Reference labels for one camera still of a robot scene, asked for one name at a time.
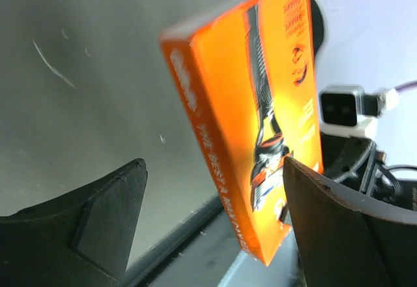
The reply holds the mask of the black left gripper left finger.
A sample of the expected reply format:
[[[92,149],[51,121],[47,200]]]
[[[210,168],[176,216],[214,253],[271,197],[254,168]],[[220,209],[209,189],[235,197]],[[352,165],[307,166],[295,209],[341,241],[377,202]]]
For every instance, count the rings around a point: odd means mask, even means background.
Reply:
[[[2,286],[120,286],[147,167],[134,159],[47,202],[1,217]]]

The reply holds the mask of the orange Gillette Fusion box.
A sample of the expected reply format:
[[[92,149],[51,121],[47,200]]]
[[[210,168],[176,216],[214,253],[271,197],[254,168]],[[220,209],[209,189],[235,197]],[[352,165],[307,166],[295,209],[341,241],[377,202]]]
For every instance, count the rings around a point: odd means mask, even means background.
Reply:
[[[291,231],[284,160],[323,171],[310,0],[227,0],[160,46],[241,249],[265,265]]]

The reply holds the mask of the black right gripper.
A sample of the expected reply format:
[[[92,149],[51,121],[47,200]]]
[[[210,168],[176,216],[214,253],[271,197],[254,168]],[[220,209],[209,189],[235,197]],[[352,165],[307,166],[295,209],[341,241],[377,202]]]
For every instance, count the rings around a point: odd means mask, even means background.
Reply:
[[[374,140],[321,134],[323,175],[336,183],[385,203],[416,211],[416,180],[396,172],[416,172],[414,165],[387,166],[386,153]]]

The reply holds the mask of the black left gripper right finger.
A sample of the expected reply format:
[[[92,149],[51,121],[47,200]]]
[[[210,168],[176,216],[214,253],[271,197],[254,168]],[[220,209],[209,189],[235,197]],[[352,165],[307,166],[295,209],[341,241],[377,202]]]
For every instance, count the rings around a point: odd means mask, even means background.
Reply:
[[[416,212],[284,160],[283,182],[308,286],[415,286]]]

